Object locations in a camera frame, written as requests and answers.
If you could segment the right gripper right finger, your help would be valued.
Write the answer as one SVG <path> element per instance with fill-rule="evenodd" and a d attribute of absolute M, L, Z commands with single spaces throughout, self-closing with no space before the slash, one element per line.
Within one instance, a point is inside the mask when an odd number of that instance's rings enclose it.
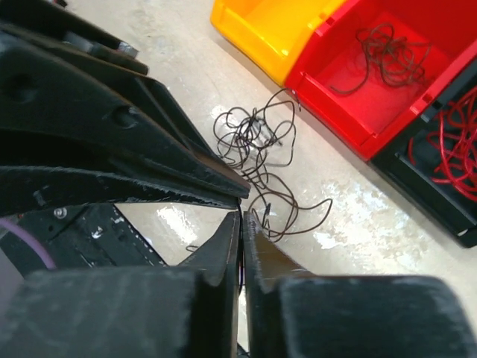
<path fill-rule="evenodd" d="M 454 292 L 416 275 L 319 276 L 242 219 L 252 357 L 474 357 Z"/>

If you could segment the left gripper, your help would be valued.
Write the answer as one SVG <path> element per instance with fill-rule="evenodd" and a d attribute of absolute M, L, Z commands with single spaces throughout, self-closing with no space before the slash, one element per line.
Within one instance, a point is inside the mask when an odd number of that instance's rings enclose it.
<path fill-rule="evenodd" d="M 216 189 L 250 187 L 212 152 L 192 121 L 125 41 L 69 12 L 65 1 L 2 1 L 1 21 L 111 50 L 120 65 L 30 44 L 1 46 L 1 167 L 48 166 L 165 178 Z"/>

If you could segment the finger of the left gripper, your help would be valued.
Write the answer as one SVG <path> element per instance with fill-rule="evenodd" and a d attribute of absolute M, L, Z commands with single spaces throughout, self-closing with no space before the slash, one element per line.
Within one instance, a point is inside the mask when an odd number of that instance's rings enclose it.
<path fill-rule="evenodd" d="M 1 215 L 68 206 L 174 202 L 233 208 L 246 189 L 216 189 L 172 180 L 140 180 L 109 172 L 48 166 L 1 167 Z"/>

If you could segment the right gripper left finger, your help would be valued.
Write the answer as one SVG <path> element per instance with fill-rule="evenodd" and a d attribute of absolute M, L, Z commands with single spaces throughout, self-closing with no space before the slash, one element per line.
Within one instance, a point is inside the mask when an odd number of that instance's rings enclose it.
<path fill-rule="evenodd" d="M 177 266 L 36 271 L 1 325 L 3 357 L 235 357 L 240 215 Z"/>

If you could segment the black plastic bin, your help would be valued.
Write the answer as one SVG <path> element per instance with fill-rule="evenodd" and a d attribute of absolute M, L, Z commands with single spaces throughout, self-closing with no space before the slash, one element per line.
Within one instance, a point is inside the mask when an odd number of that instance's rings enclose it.
<path fill-rule="evenodd" d="M 425 135 L 437 127 L 432 118 L 452 99 L 476 84 L 476 61 L 463 69 L 402 133 L 371 159 L 373 167 L 465 248 L 476 246 L 476 205 L 448 185 L 431 179 L 437 151 Z"/>

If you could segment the red plastic bin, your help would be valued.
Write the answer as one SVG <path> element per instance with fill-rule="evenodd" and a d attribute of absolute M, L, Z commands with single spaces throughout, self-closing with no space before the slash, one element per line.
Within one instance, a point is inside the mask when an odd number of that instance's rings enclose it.
<path fill-rule="evenodd" d="M 393 88 L 376 69 L 364 77 L 365 61 L 355 39 L 360 28 L 389 22 L 396 35 L 431 43 L 424 84 Z M 347 1 L 320 25 L 286 78 L 300 102 L 365 160 L 374 157 L 411 124 L 476 58 L 474 1 Z"/>

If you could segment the orange plastic bin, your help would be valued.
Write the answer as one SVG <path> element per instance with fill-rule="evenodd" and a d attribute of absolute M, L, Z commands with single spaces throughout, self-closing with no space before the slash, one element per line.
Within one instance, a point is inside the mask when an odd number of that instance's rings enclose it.
<path fill-rule="evenodd" d="M 313 32 L 342 0 L 217 0 L 214 28 L 282 86 Z"/>

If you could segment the small brown cable clump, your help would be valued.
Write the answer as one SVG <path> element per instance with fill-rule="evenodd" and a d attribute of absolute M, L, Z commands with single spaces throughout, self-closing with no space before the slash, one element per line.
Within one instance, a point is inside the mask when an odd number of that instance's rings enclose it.
<path fill-rule="evenodd" d="M 355 39 L 361 46 L 365 61 L 365 74 L 361 82 L 350 89 L 330 89 L 339 95 L 352 95 L 368 81 L 371 70 L 376 69 L 383 84 L 407 87 L 426 82 L 423 65 L 432 49 L 431 43 L 410 41 L 406 36 L 398 37 L 394 26 L 384 22 L 374 28 L 360 28 Z"/>

